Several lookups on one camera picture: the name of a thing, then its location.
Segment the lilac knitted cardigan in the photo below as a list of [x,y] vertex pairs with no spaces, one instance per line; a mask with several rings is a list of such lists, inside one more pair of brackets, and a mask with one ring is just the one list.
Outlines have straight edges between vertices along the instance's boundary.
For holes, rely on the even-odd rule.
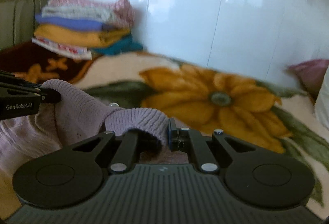
[[62,80],[49,80],[47,89],[61,94],[55,105],[42,104],[35,115],[1,121],[1,172],[12,177],[29,160],[100,133],[122,135],[138,129],[167,144],[168,117],[148,108],[110,107]]

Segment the floral fleece bed blanket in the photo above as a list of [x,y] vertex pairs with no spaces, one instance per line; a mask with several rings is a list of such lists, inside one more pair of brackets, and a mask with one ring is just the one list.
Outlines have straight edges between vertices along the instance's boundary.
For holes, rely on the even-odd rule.
[[[315,173],[308,208],[321,218],[328,216],[328,129],[314,116],[317,103],[307,91],[141,51],[73,60],[32,42],[2,50],[1,70],[41,85],[62,80],[110,107],[156,109],[203,135],[222,129],[295,157]],[[170,153],[154,136],[149,142],[156,155],[143,156],[144,162],[187,160],[183,153]],[[3,219],[20,207],[11,180],[1,172]]]

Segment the red white patterned folded cloth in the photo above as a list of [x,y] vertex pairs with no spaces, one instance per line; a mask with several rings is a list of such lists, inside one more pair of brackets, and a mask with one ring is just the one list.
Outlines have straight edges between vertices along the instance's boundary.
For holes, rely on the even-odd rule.
[[93,58],[92,52],[85,47],[64,45],[42,37],[32,38],[31,40],[33,43],[63,57],[75,60],[91,60]]

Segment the orange folded cloth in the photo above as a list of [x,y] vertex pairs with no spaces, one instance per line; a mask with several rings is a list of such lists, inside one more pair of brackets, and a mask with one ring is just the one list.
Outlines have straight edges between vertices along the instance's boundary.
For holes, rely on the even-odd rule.
[[108,47],[122,37],[131,33],[130,29],[114,29],[107,31],[73,31],[54,24],[41,24],[34,31],[35,37],[71,46],[102,48]]

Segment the dark grey headboard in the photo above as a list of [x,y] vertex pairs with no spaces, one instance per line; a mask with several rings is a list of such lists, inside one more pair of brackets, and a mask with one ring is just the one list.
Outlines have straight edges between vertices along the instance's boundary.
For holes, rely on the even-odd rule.
[[29,41],[37,27],[35,15],[48,0],[1,0],[1,49]]

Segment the blue-purple folded cloth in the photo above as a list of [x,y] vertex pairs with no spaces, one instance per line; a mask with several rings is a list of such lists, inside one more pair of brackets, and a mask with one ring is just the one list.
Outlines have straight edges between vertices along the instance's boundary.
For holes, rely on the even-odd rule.
[[107,31],[115,29],[112,25],[86,19],[73,20],[62,17],[42,17],[41,14],[37,14],[35,19],[39,24],[53,24],[73,31]]

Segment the purple pillow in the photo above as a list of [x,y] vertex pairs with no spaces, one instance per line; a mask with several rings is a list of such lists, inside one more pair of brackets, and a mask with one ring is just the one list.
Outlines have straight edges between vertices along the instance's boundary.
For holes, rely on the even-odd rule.
[[328,59],[313,59],[290,65],[287,70],[298,78],[305,91],[316,100],[327,68]]

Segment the grey folded cloth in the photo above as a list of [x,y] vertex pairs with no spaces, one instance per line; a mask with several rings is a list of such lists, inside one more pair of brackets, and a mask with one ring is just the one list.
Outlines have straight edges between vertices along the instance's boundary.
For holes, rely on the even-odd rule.
[[43,17],[62,17],[71,20],[86,19],[102,23],[112,23],[117,16],[111,9],[81,6],[45,6],[41,10]]

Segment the teal folded cloth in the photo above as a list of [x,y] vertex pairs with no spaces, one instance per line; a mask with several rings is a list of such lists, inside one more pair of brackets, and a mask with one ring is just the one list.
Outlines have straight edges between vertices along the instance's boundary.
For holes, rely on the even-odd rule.
[[94,48],[93,51],[101,55],[113,56],[126,52],[143,51],[143,46],[129,34],[108,47]]

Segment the pink patterned folded cloth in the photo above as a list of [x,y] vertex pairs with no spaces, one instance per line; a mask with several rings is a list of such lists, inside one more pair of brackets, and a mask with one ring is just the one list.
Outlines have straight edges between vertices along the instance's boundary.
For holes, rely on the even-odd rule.
[[111,9],[117,16],[117,20],[105,24],[113,25],[117,28],[132,28],[135,22],[135,12],[129,0],[117,0],[112,3],[93,0],[48,0],[46,6],[81,6]]

